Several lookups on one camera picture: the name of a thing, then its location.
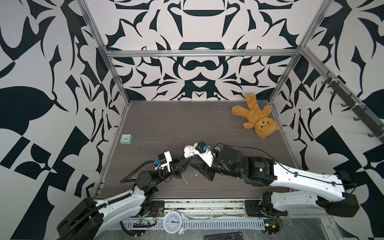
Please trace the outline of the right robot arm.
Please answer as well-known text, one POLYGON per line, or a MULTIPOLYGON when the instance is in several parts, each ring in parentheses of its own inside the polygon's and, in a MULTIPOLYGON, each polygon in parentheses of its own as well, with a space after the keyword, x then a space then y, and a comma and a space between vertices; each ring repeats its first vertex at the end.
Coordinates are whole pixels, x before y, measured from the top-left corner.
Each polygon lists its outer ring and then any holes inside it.
POLYGON ((293 209, 322 209, 332 216, 351 218, 360 209, 357 197, 347 192, 356 185, 346 172, 336 175, 306 172, 271 158, 245 156, 227 145, 211 149, 203 142, 186 146, 184 156, 200 158, 201 162, 191 167, 209 181, 220 174, 242 179, 253 187, 292 189, 287 193, 263 193, 260 208, 266 215, 293 209))

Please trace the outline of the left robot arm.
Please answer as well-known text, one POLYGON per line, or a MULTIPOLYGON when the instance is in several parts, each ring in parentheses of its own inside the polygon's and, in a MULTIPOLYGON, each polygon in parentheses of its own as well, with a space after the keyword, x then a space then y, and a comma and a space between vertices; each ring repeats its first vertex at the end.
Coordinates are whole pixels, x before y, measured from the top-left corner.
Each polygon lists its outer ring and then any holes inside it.
POLYGON ((193 157, 171 158, 170 167, 139 173, 128 191, 107 199, 87 197, 57 226, 60 240, 93 240, 111 226, 150 210, 157 186, 170 177, 181 178, 193 157))

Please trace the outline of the black remote control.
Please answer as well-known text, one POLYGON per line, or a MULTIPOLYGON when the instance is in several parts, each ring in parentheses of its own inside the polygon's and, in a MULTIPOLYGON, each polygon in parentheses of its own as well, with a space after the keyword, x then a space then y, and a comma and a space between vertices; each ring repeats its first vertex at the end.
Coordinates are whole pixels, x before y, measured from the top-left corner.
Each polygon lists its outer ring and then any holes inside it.
POLYGON ((244 240, 242 232, 205 235, 204 240, 244 240))

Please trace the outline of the white round alarm clock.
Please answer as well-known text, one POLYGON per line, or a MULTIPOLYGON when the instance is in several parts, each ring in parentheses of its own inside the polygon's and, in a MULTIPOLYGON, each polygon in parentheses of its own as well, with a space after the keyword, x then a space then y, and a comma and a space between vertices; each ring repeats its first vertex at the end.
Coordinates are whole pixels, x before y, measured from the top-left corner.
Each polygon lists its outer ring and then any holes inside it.
POLYGON ((172 210, 165 215, 163 227, 169 234, 182 235, 189 227, 189 219, 184 213, 172 210))

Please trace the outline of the black wall hook rail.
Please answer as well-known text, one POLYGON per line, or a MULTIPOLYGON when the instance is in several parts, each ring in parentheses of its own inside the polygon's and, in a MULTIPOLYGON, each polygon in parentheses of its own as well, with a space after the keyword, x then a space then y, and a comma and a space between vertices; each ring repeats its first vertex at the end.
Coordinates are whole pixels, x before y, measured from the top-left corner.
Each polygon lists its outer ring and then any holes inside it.
POLYGON ((333 90, 331 95, 338 96, 343 101, 341 104, 343 108, 353 111, 356 115, 354 121, 361 121, 366 125, 371 131, 368 137, 377 138, 383 144, 384 122, 341 79, 334 76, 330 71, 327 71, 326 76, 327 79, 322 82, 322 85, 327 85, 333 90))

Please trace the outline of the green circuit board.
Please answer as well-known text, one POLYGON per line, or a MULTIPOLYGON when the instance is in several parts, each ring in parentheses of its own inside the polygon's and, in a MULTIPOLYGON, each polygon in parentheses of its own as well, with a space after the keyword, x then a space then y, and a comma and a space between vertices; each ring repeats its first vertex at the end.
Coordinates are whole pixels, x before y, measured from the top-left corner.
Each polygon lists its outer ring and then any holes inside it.
POLYGON ((266 235, 273 236, 277 234, 282 229, 282 223, 278 220, 264 220, 265 229, 263 233, 266 235))

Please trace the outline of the white earbud charging case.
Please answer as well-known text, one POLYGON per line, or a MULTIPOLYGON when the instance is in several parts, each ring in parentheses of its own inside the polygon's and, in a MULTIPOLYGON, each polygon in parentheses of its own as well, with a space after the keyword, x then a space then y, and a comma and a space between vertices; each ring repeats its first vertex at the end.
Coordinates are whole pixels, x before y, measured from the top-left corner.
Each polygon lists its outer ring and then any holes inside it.
POLYGON ((196 155, 194 146, 188 145, 184 148, 184 157, 190 158, 196 155))

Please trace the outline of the brown teddy bear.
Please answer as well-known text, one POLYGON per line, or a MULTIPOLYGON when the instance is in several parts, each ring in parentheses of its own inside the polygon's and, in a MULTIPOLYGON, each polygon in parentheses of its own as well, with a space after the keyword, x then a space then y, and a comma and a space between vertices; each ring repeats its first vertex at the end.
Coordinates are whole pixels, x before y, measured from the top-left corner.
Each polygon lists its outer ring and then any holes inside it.
POLYGON ((254 129, 257 136, 265 139, 280 129, 279 124, 269 117, 272 107, 264 106, 261 109, 257 102, 257 97, 253 93, 248 93, 246 96, 248 109, 236 105, 232 107, 232 113, 235 116, 243 117, 247 121, 243 123, 245 129, 254 129))

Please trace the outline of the small teal square clock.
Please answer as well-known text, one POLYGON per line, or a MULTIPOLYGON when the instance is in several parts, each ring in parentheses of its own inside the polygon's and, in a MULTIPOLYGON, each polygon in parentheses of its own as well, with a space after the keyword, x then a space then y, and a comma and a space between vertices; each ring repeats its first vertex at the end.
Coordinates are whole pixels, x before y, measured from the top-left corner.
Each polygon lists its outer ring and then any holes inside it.
POLYGON ((122 134, 120 138, 120 143, 122 145, 130 145, 132 143, 133 136, 131 134, 122 134))

